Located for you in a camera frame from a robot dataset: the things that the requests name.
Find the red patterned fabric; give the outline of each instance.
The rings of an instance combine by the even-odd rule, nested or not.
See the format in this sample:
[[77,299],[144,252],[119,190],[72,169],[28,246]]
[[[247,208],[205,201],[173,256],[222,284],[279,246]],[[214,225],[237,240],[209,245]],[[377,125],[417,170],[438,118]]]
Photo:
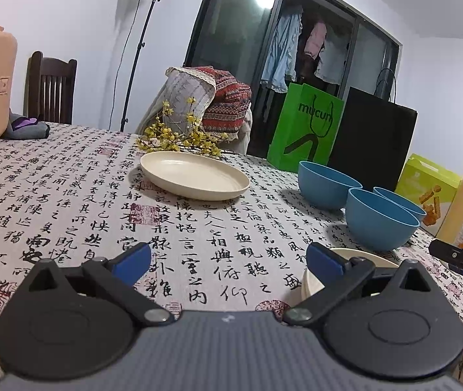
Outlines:
[[237,132],[251,102],[251,88],[238,82],[226,70],[217,70],[211,66],[193,67],[215,78],[217,92],[210,106],[204,112],[202,125],[205,132],[220,135],[223,132],[230,139],[237,139]]

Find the hanging clothes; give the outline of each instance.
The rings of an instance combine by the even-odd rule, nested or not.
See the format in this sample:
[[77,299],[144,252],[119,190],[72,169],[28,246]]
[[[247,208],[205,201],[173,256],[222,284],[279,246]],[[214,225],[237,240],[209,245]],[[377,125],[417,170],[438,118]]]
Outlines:
[[311,31],[311,35],[306,41],[306,46],[304,47],[304,54],[306,54],[307,56],[311,56],[313,60],[316,60],[317,56],[319,55],[320,49],[322,48],[322,44],[324,44],[326,34],[326,25],[321,20],[318,21],[315,24],[313,31]]
[[331,26],[327,26],[324,48],[319,53],[319,64],[315,76],[330,84],[340,85],[347,59],[350,34],[337,35]]
[[289,7],[280,15],[270,44],[261,84],[278,93],[287,93],[286,75],[295,80],[298,37],[302,30],[302,6]]

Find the light blue garment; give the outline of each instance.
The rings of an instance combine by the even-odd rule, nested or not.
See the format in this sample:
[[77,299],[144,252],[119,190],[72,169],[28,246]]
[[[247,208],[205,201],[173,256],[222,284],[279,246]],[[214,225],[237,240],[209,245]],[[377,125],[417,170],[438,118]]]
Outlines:
[[278,19],[277,29],[270,44],[266,64],[262,72],[261,84],[278,93],[287,93],[284,78],[288,75],[295,80],[298,37],[302,31],[302,6],[286,9]]

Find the tablecloth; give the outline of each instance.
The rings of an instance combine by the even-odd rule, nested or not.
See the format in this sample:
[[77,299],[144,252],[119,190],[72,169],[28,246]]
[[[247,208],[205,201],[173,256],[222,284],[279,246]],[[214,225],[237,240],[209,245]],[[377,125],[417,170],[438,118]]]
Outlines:
[[[40,258],[77,266],[149,242],[152,265],[136,289],[181,310],[274,310],[300,301],[306,247],[363,249],[342,212],[310,206],[297,176],[265,160],[225,155],[251,188],[205,203],[158,189],[143,175],[136,136],[51,124],[48,139],[0,140],[0,311]],[[427,252],[431,235],[384,257],[420,260],[463,321],[463,278]]]

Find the blue bowl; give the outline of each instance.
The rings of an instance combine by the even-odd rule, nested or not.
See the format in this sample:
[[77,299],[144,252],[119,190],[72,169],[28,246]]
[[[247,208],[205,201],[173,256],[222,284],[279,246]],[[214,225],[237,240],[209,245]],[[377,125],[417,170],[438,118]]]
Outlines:
[[350,189],[347,194],[346,222],[360,244],[377,252],[404,245],[420,226],[402,206],[360,189]]
[[346,206],[347,191],[362,188],[353,178],[313,162],[298,165],[300,193],[319,209],[340,210]]
[[398,204],[399,206],[404,207],[407,211],[409,211],[414,217],[416,217],[420,222],[424,220],[427,213],[424,209],[420,206],[417,206],[412,201],[408,200],[407,198],[402,197],[392,191],[386,190],[385,188],[380,188],[379,186],[375,186],[373,188],[373,192],[378,194],[381,197],[390,199],[393,203]]

